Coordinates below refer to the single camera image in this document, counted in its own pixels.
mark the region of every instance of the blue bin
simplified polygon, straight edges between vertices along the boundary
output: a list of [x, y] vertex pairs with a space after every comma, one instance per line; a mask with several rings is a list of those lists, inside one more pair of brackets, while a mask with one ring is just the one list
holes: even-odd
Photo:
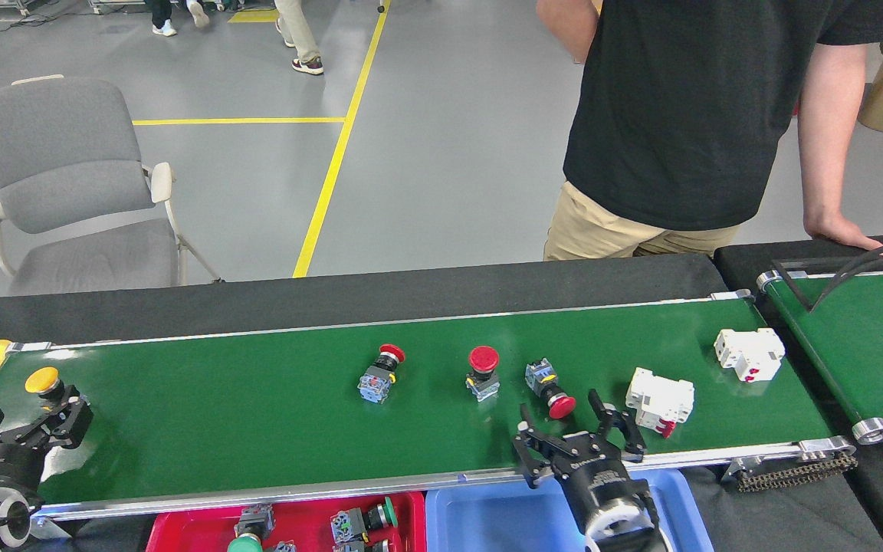
[[[690, 493], [676, 469], [635, 471], [645, 479], [659, 524], [676, 552], [714, 552]], [[429, 491], [428, 552], [584, 552], [585, 537], [557, 481], [530, 489], [519, 482]]]

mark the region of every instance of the green conveyor belt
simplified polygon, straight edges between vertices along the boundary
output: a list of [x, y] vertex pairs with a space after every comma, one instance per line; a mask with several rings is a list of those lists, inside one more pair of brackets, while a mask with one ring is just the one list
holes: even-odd
[[[644, 431], [653, 453], [830, 436], [788, 363], [757, 384], [717, 365], [720, 329], [763, 325], [750, 303], [728, 300], [17, 353], [0, 370], [0, 406], [7, 423], [32, 419], [38, 400], [22, 383], [42, 366], [90, 399], [87, 439], [48, 462], [40, 491], [53, 504], [512, 468], [520, 403], [547, 431], [594, 429], [589, 388], [621, 405], [636, 366], [696, 387], [669, 440]], [[385, 342], [407, 361], [375, 405], [356, 384]], [[482, 343], [500, 352], [502, 387], [477, 404], [465, 374]], [[579, 399], [570, 422], [549, 420], [524, 385], [525, 363], [540, 357]]]
[[[815, 300], [828, 278], [796, 279]], [[851, 423], [883, 417], [883, 274], [855, 276], [807, 312], [785, 282], [765, 290]]]

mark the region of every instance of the chair armrest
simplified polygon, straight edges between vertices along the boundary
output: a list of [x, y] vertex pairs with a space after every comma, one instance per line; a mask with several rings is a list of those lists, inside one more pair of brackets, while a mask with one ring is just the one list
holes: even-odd
[[159, 163], [152, 169], [151, 189], [152, 202], [168, 202], [172, 198], [172, 182], [176, 176], [172, 174], [172, 167], [168, 163]]
[[63, 78], [63, 74], [46, 74], [44, 77], [33, 77], [33, 78], [20, 78], [20, 80], [14, 80], [13, 84], [25, 84], [25, 83], [35, 83], [35, 81], [48, 81], [50, 78]]

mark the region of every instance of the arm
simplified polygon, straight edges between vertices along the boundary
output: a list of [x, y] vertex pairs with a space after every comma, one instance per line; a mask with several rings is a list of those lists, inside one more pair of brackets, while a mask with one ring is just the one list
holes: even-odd
[[591, 0], [537, 0], [537, 17], [575, 61], [585, 63], [599, 24], [599, 12]]
[[799, 164], [803, 168], [803, 228], [856, 248], [881, 242], [866, 237], [841, 213], [844, 168], [865, 88], [866, 44], [816, 45], [799, 101]]

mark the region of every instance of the white circuit breaker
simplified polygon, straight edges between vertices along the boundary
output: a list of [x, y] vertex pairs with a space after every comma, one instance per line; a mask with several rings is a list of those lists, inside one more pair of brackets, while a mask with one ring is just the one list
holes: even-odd
[[694, 384], [652, 375], [652, 371], [645, 368], [635, 368], [626, 392], [626, 405], [635, 409], [636, 426], [669, 437], [678, 423], [687, 422], [694, 409]]
[[768, 381], [778, 373], [786, 348], [771, 328], [754, 332], [724, 329], [714, 342], [717, 361], [726, 370], [735, 370], [746, 383]]

